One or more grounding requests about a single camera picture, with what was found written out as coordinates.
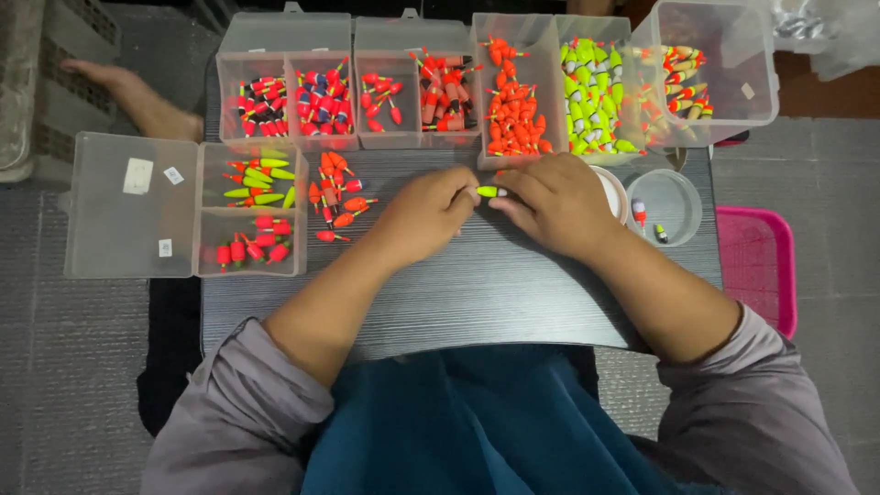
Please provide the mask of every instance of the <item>plastic crate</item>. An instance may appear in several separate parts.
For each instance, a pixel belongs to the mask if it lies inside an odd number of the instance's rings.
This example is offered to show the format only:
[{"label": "plastic crate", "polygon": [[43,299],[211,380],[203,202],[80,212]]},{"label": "plastic crate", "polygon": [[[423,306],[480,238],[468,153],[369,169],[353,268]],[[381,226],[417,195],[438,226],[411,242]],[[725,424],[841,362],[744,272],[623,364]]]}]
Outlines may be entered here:
[{"label": "plastic crate", "polygon": [[786,338],[797,330],[795,241],[779,214],[717,206],[724,292],[748,305]]},{"label": "plastic crate", "polygon": [[110,63],[121,29],[96,0],[0,4],[0,182],[70,183],[79,131],[107,131],[116,105],[100,86],[58,69],[65,58]]}]

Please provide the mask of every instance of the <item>forearm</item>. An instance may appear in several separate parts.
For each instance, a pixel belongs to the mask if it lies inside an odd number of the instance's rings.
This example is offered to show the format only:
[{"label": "forearm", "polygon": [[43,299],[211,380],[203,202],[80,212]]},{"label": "forearm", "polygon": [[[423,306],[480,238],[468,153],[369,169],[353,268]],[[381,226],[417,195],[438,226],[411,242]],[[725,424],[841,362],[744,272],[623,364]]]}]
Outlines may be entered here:
[{"label": "forearm", "polygon": [[578,260],[605,281],[663,361],[703,358],[724,345],[736,329],[741,310],[735,300],[622,225]]},{"label": "forearm", "polygon": [[363,240],[356,243],[264,322],[290,362],[328,388],[393,273],[374,253]]}]

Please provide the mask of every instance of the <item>foot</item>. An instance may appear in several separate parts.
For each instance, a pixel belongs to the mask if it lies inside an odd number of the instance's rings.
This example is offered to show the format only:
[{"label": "foot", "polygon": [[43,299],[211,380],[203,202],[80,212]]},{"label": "foot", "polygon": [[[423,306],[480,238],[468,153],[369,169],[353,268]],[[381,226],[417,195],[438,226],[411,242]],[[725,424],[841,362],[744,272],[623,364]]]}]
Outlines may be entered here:
[{"label": "foot", "polygon": [[104,86],[144,137],[202,141],[204,120],[172,105],[131,70],[75,59],[61,61],[60,67]]}]

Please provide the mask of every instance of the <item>pink tray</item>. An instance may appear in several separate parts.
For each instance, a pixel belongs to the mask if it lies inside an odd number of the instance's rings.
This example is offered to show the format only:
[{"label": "pink tray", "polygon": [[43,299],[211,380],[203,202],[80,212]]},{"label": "pink tray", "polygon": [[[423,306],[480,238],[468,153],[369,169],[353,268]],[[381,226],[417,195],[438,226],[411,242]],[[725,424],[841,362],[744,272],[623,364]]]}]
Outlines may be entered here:
[{"label": "pink tray", "polygon": [[786,338],[797,330],[795,240],[774,211],[716,206],[724,292]]}]

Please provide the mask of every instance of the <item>gray long-sleeve shirt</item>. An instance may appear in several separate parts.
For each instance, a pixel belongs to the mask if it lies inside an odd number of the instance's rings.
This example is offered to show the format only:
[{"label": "gray long-sleeve shirt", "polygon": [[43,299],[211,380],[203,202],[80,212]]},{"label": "gray long-sleeve shirt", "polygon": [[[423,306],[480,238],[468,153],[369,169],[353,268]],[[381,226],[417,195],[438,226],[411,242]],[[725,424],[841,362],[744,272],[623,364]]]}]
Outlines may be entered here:
[{"label": "gray long-sleeve shirt", "polygon": [[[748,307],[730,341],[694,366],[659,365],[671,388],[658,441],[633,437],[679,481],[743,493],[857,493],[795,346]],[[290,493],[300,440],[334,408],[255,320],[205,359],[156,438],[145,494]]]}]

